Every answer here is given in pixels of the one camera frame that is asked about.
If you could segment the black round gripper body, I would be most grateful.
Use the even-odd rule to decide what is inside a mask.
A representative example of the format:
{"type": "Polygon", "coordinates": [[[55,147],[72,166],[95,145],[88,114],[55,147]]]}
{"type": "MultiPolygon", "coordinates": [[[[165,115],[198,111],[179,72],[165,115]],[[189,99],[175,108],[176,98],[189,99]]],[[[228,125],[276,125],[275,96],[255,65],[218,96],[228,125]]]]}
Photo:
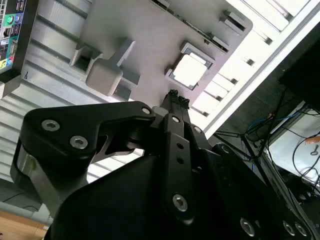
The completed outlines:
{"type": "Polygon", "coordinates": [[[74,192],[47,240],[312,240],[307,223],[225,144],[144,156],[74,192]]]}

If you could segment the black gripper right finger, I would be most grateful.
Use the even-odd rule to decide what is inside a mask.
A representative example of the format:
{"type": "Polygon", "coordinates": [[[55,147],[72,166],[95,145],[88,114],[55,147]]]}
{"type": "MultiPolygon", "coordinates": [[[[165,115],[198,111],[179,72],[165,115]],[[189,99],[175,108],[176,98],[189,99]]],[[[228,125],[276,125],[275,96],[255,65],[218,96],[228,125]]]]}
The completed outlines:
{"type": "Polygon", "coordinates": [[[213,152],[204,132],[197,125],[191,123],[189,103],[189,99],[183,96],[178,97],[178,105],[183,121],[183,138],[187,141],[186,157],[182,159],[188,169],[198,170],[200,173],[210,173],[213,152]]]}

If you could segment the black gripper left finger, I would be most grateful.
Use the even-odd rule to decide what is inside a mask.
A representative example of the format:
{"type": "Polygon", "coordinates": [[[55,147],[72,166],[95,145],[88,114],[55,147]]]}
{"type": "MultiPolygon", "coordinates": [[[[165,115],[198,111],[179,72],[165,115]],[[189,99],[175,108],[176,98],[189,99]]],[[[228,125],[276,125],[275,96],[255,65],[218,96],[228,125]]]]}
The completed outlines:
{"type": "Polygon", "coordinates": [[[38,108],[22,122],[11,167],[13,181],[36,195],[53,220],[76,191],[142,157],[174,168],[187,141],[177,90],[160,106],[140,101],[38,108]]]}

